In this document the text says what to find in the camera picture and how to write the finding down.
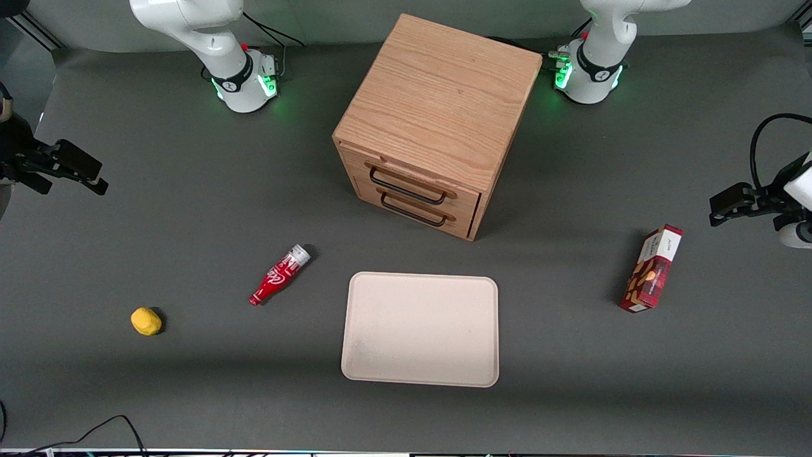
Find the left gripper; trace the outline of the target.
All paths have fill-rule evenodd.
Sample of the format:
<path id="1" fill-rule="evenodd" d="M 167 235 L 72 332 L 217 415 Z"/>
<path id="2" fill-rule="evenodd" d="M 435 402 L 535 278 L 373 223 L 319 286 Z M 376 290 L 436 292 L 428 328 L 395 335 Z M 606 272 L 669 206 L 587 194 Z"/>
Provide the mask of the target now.
<path id="1" fill-rule="evenodd" d="M 711 227 L 739 217 L 777 214 L 790 220 L 809 220 L 811 211 L 810 152 L 781 168 L 766 187 L 766 204 L 759 202 L 751 184 L 739 182 L 709 199 Z"/>

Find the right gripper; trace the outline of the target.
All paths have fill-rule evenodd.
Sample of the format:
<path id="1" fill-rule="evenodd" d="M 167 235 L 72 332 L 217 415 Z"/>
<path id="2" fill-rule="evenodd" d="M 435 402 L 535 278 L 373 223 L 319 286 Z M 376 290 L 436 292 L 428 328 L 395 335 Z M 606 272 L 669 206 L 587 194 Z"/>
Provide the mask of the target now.
<path id="1" fill-rule="evenodd" d="M 46 179 L 38 141 L 24 118 L 12 114 L 1 124 L 2 179 L 28 186 L 38 194 L 46 194 Z M 60 139 L 55 144 L 43 144 L 46 156 L 44 171 L 50 176 L 75 180 L 96 195 L 105 195 L 109 184 L 99 177 L 102 163 L 72 142 Z"/>

